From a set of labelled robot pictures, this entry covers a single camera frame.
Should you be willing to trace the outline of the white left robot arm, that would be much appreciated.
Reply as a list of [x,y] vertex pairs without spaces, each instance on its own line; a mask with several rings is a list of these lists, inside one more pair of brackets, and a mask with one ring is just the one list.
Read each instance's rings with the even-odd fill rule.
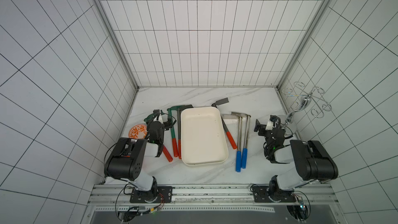
[[105,155],[104,174],[133,186],[133,193],[140,199],[153,201],[160,193],[155,177],[144,172],[144,158],[164,154],[169,162],[173,161],[164,145],[164,133],[174,126],[176,119],[162,110],[154,110],[144,122],[147,133],[143,138],[120,138],[112,152]]

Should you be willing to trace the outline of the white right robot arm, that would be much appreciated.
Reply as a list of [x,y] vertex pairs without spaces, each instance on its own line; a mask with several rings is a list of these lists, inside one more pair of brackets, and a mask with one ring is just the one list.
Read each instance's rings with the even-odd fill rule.
[[289,171],[275,175],[266,188],[273,202],[293,196],[295,188],[312,181],[331,181],[338,177],[337,165],[319,141],[294,140],[285,136],[281,119],[271,115],[267,124],[256,120],[254,131],[265,138],[265,158],[272,164],[293,164]]

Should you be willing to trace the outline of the cream plastic storage tray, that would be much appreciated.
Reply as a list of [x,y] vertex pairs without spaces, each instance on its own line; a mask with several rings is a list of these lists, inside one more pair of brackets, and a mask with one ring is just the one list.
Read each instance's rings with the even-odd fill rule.
[[181,113],[181,158],[189,167],[224,163],[229,156],[221,115],[215,107]]

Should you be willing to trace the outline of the chrome hoe blue handle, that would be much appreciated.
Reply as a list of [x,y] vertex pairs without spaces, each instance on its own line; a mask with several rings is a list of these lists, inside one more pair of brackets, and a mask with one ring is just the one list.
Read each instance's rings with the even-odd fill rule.
[[250,121],[251,121],[251,116],[248,114],[244,113],[238,113],[238,112],[232,112],[232,115],[238,116],[240,118],[245,118],[246,119],[246,127],[245,127],[245,135],[244,135],[244,145],[243,145],[243,150],[241,151],[241,141],[238,142],[238,151],[237,151],[237,156],[236,156],[236,167],[235,171],[240,172],[241,169],[246,168],[247,164],[247,157],[248,157],[248,139],[249,139],[249,129],[250,129]]
[[[222,114],[223,128],[224,132],[227,135],[228,141],[230,142],[232,148],[236,150],[236,159],[235,159],[235,172],[241,172],[241,135],[242,135],[242,124],[243,118],[238,115],[232,114]],[[232,127],[232,124],[236,127],[236,137],[231,133],[229,126]]]

